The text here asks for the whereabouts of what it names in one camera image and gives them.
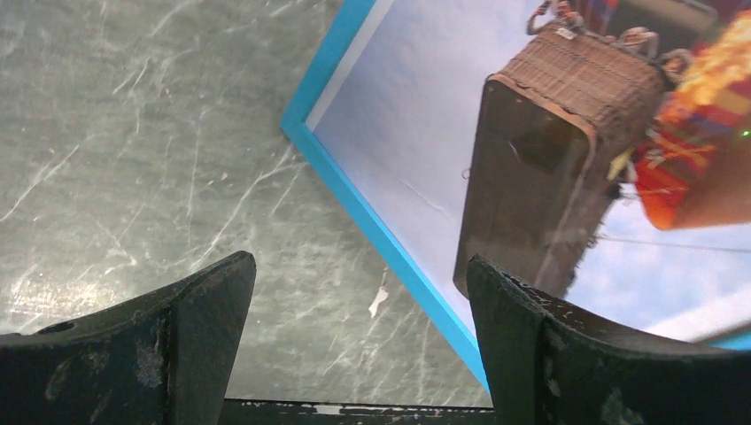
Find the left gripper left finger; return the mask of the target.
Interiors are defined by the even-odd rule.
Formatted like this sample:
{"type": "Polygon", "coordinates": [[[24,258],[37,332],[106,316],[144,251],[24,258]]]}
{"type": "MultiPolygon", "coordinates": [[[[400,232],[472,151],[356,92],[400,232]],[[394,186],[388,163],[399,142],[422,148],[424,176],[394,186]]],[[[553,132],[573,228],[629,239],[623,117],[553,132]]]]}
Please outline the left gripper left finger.
{"type": "Polygon", "coordinates": [[[104,310],[2,335],[2,423],[217,423],[256,271],[238,251],[104,310]]]}

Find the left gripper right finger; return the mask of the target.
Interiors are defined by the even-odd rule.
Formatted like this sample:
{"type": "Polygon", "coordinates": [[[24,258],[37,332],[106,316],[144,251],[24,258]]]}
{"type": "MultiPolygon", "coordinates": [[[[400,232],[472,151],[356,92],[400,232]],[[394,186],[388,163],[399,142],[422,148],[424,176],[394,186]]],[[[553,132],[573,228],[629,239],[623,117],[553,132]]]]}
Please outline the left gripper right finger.
{"type": "Polygon", "coordinates": [[[481,256],[468,299],[501,424],[747,424],[750,354],[657,336],[481,256]]]}

